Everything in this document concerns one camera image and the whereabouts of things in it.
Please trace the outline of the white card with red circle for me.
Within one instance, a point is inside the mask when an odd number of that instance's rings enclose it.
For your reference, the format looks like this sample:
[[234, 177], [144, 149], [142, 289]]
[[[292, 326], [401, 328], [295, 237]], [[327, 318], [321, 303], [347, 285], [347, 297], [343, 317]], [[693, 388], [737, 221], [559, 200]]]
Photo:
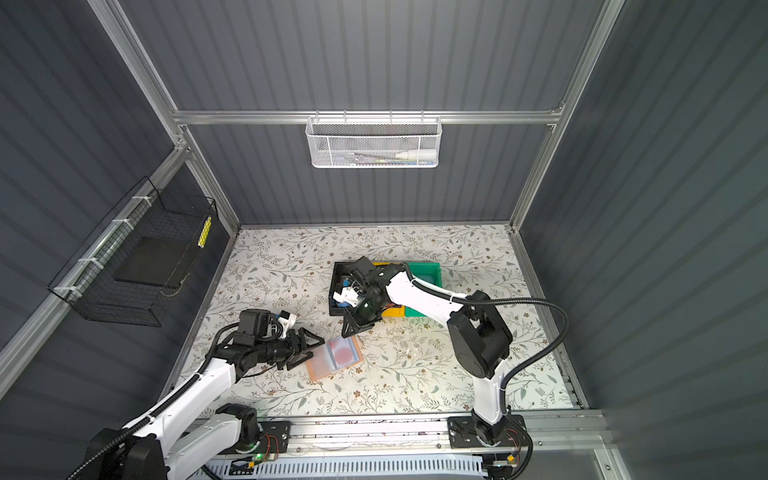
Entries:
[[355, 337], [332, 339], [329, 344], [332, 372], [336, 372], [360, 363], [363, 360], [360, 347]]

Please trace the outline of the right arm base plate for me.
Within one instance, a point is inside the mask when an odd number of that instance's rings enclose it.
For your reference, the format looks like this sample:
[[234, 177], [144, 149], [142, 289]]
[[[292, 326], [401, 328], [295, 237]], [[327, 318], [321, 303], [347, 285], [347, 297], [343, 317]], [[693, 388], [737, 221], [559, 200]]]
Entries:
[[453, 449], [509, 447], [517, 450], [532, 443], [520, 415], [503, 415], [495, 424], [476, 415], [450, 416], [446, 424]]

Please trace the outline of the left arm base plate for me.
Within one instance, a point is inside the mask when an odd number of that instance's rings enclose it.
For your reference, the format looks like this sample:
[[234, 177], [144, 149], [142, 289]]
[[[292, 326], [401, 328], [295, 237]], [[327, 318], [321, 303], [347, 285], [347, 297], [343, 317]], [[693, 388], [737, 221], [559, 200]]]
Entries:
[[274, 457], [288, 450], [292, 423], [267, 421], [260, 423], [260, 436], [251, 443], [237, 444], [221, 452], [221, 455], [261, 455]]

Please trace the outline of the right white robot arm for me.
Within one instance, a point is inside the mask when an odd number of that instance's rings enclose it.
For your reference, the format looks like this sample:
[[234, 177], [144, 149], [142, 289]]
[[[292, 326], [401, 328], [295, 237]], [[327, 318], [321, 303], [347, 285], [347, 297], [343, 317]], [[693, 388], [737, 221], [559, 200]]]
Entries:
[[362, 257], [341, 266], [331, 297], [344, 310], [345, 338], [370, 330], [392, 305], [416, 310], [445, 327], [455, 358], [472, 377], [474, 433], [488, 446], [501, 441], [508, 413], [503, 380], [512, 370], [513, 335], [488, 295], [454, 293], [416, 277], [405, 263], [376, 265]]

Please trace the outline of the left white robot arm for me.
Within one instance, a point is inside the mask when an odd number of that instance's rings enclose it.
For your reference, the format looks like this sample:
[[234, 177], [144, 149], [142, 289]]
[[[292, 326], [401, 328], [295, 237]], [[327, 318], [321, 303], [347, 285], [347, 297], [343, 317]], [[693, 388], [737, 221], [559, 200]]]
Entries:
[[223, 451], [261, 458], [279, 450], [265, 433], [257, 411], [228, 403], [202, 426], [194, 420], [252, 368], [290, 370], [311, 359], [324, 339], [304, 328], [283, 338], [241, 336], [234, 325], [220, 329], [203, 363], [180, 387], [121, 429], [106, 428], [89, 443], [72, 479], [186, 479]]

